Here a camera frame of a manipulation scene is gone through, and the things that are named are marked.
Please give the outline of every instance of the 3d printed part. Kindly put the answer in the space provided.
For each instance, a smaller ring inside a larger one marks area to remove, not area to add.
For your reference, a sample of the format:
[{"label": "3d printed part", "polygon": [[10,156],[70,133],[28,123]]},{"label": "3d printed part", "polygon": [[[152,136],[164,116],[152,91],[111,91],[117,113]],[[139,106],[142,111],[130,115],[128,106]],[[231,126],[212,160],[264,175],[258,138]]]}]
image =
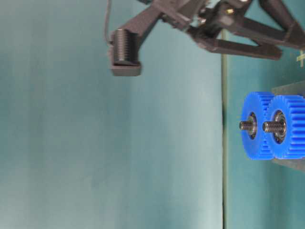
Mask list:
[{"label": "3d printed part", "polygon": [[271,101],[263,124],[267,143],[278,159],[305,157],[305,99],[278,95]]},{"label": "3d printed part", "polygon": [[244,149],[252,160],[271,160],[274,155],[266,141],[262,126],[266,110],[274,95],[270,92],[252,92],[244,100],[240,129]]}]

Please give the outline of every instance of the cable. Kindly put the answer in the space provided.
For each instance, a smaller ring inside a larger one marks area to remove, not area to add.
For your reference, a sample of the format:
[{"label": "cable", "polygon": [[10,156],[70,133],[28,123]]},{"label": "cable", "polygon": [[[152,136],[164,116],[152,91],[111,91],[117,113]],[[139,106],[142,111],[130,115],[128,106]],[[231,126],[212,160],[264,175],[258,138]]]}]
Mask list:
[{"label": "cable", "polygon": [[106,44],[109,45],[109,46],[111,45],[110,38],[108,37],[111,3],[112,3],[112,0],[107,0],[105,22],[104,22],[104,39],[105,39]]}]

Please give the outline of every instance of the screw thread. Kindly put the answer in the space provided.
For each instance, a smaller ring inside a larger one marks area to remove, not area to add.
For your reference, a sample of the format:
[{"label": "screw thread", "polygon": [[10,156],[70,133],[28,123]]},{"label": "screw thread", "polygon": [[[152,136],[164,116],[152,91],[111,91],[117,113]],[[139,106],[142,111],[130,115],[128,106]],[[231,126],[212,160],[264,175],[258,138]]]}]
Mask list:
[{"label": "screw thread", "polygon": [[239,123],[239,129],[240,130],[252,130],[253,129],[253,122],[250,121],[244,121]]},{"label": "screw thread", "polygon": [[285,125],[280,122],[264,122],[263,130],[266,133],[277,133],[285,130]]}]

